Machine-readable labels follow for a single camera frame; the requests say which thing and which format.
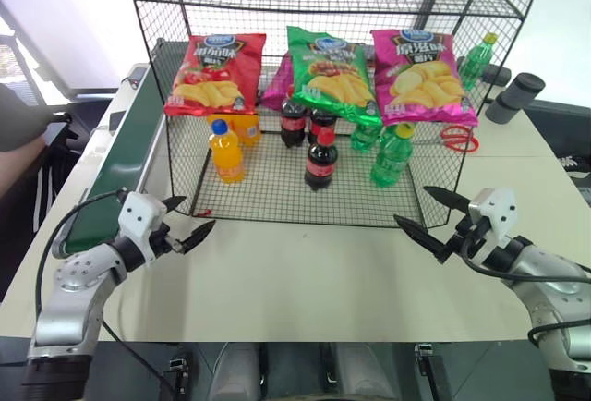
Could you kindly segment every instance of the red scissors handle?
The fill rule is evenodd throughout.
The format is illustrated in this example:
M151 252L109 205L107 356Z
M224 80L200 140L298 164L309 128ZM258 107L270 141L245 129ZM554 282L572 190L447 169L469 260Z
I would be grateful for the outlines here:
M455 152L472 153L478 150L480 142L472 136L472 129L465 126L448 126L440 137L443 145Z

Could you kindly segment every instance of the scissors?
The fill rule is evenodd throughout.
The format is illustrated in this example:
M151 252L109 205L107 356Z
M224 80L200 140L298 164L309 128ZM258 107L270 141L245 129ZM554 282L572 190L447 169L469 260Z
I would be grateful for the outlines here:
M432 140L416 140L415 145L443 144L450 150L461 153L472 153L478 150L480 142L472 135L472 129L466 126L448 126L438 138Z

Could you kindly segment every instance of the red chip bag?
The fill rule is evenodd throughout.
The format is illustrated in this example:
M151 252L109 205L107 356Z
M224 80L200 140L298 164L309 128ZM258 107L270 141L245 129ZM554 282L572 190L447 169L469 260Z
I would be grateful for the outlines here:
M254 114L264 34L191 36L167 115Z

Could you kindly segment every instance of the red bottle cap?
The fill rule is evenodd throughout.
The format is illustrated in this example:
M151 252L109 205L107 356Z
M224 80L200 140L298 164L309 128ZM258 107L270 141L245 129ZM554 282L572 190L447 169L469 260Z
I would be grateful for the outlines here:
M317 141L318 144L325 147L331 146L334 143L334 130L328 127L320 128Z

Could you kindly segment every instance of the white table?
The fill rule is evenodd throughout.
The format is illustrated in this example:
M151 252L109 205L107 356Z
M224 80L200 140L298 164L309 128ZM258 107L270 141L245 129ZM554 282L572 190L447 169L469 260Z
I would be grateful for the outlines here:
M130 103L126 85L113 107ZM515 190L524 235L547 251L591 265L591 210L524 113L505 126L484 116L481 147L464 163L458 191ZM0 306L0 335L30 336L33 284L42 248L63 214L95 178L111 136L90 141L30 246ZM165 164L157 152L153 171ZM146 187L164 194L166 173ZM447 239L459 221L432 233ZM171 213L184 237L202 221ZM59 261L45 267L50 292ZM116 289L105 320L135 341L479 341L525 338L525 307L499 280L445 265L401 230L218 221L189 255L169 254ZM102 332L101 339L110 339Z

